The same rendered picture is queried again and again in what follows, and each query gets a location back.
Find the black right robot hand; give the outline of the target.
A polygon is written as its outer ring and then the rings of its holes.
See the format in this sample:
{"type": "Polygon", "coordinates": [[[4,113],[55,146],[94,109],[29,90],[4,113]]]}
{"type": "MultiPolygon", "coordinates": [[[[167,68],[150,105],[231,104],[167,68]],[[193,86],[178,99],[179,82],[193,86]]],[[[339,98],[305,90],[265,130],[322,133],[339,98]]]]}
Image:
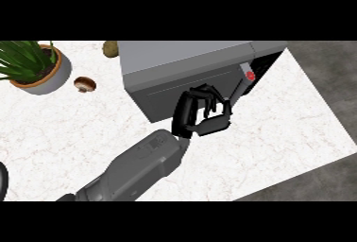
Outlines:
{"type": "Polygon", "coordinates": [[[182,93],[172,121],[172,134],[181,138],[193,138],[193,134],[200,136],[226,130],[231,126],[232,115],[231,100],[225,99],[213,85],[203,84],[182,93]],[[198,103],[206,101],[204,120],[197,122],[198,103]],[[222,115],[210,116],[210,112],[218,111],[218,103],[223,105],[222,115]]]}

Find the grey microwave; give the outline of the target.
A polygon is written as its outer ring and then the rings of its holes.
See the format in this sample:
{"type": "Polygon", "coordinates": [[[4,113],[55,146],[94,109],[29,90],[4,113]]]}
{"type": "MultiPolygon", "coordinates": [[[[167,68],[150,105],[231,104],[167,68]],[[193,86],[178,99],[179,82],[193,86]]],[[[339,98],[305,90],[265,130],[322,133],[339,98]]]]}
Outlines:
{"type": "Polygon", "coordinates": [[[184,92],[203,84],[237,101],[282,55],[285,41],[120,41],[125,89],[151,122],[173,116],[184,92]]]}

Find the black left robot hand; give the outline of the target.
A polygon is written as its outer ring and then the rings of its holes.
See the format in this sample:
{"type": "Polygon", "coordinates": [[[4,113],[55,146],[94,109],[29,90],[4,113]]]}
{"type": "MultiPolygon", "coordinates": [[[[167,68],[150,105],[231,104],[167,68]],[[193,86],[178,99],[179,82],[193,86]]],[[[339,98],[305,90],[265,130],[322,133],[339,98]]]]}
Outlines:
{"type": "Polygon", "coordinates": [[[0,162],[0,201],[5,200],[10,190],[10,170],[0,162]]]}

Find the grey microwave door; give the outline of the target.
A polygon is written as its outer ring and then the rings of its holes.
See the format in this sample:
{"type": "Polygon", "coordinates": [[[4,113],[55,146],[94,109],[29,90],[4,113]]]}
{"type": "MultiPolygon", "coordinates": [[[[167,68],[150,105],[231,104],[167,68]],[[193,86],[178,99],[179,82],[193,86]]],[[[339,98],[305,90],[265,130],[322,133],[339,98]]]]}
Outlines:
{"type": "Polygon", "coordinates": [[[150,81],[131,87],[126,81],[125,88],[150,122],[156,123],[173,116],[182,93],[191,88],[204,84],[215,86],[222,96],[237,104],[260,78],[259,68],[254,65],[244,69],[241,64],[234,64],[191,77],[169,79],[163,83],[150,81]]]}

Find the brown potato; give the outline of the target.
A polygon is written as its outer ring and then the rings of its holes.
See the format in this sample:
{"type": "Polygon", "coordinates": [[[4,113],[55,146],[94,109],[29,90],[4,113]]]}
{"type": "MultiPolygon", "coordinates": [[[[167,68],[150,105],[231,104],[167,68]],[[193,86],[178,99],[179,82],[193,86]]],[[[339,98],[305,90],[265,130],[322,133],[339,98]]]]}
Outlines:
{"type": "Polygon", "coordinates": [[[104,42],[103,50],[104,50],[104,55],[108,58],[116,58],[119,56],[117,41],[104,42]]]}

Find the potted green plant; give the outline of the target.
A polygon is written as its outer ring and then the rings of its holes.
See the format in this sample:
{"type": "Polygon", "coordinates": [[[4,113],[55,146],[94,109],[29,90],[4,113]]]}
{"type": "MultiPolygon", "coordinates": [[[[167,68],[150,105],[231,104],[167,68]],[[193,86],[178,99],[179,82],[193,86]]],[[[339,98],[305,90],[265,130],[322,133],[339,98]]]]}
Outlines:
{"type": "Polygon", "coordinates": [[[70,78],[72,62],[52,43],[0,41],[0,74],[29,94],[49,95],[70,78]]]}

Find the brown mushroom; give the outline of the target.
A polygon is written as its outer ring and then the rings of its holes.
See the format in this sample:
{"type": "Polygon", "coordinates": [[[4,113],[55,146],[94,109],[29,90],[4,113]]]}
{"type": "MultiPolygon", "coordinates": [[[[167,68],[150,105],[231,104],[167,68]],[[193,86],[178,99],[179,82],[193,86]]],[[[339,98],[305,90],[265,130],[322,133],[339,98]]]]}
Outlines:
{"type": "Polygon", "coordinates": [[[74,80],[74,86],[77,87],[82,93],[94,92],[97,89],[97,82],[92,78],[77,77],[74,80]]]}

